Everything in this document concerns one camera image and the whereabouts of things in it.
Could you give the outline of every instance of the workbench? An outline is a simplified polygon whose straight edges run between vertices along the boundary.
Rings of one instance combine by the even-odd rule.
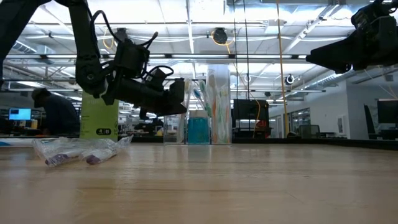
[[[398,152],[325,145],[131,147],[46,167],[0,148],[0,223],[396,223]]]

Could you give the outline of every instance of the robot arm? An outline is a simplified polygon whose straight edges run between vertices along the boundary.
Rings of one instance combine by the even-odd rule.
[[[349,37],[312,50],[306,60],[336,73],[398,63],[397,22],[390,16],[397,7],[397,0],[375,0],[361,8],[351,18],[356,30]]]
[[[3,0],[0,4],[0,14],[3,15],[0,20],[1,63],[35,10],[49,1]],[[104,12],[98,11],[92,15],[86,0],[56,1],[69,8],[77,49],[76,82],[85,92],[95,98],[102,97],[107,105],[112,105],[115,99],[123,100],[159,116],[187,111],[181,105],[184,98],[183,79],[177,79],[169,90],[165,90],[163,81],[174,71],[166,67],[172,72],[165,74],[159,69],[165,66],[146,71],[150,54],[148,47],[156,38],[157,32],[150,40],[138,45],[128,38],[120,39],[120,36],[116,36]],[[99,15],[104,16],[109,32],[118,42],[114,60],[106,63],[100,63],[101,55],[95,35],[94,21]],[[0,82],[3,82],[2,73],[0,73]]]

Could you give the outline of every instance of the plastic bag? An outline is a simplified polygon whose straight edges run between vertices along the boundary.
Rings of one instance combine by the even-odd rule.
[[[113,142],[110,139],[99,139],[103,142],[96,142],[97,147],[94,149],[85,150],[79,156],[81,160],[86,161],[90,165],[99,164],[116,156],[120,151],[127,148],[130,144],[132,136],[120,139],[118,142]]]
[[[119,142],[110,139],[35,139],[32,144],[37,155],[45,159],[48,166],[55,167],[79,158],[89,159],[90,155],[99,159],[96,163],[103,162],[127,147],[131,138],[132,136],[122,138]]]

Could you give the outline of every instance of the teal container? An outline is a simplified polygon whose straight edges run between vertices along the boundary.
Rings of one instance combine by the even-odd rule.
[[[210,144],[209,119],[206,111],[190,111],[188,144]]]

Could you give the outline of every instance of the man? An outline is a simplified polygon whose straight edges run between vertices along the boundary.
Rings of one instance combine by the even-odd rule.
[[[46,114],[44,135],[78,134],[80,120],[75,107],[64,97],[40,88],[32,92],[34,107],[43,107]]]

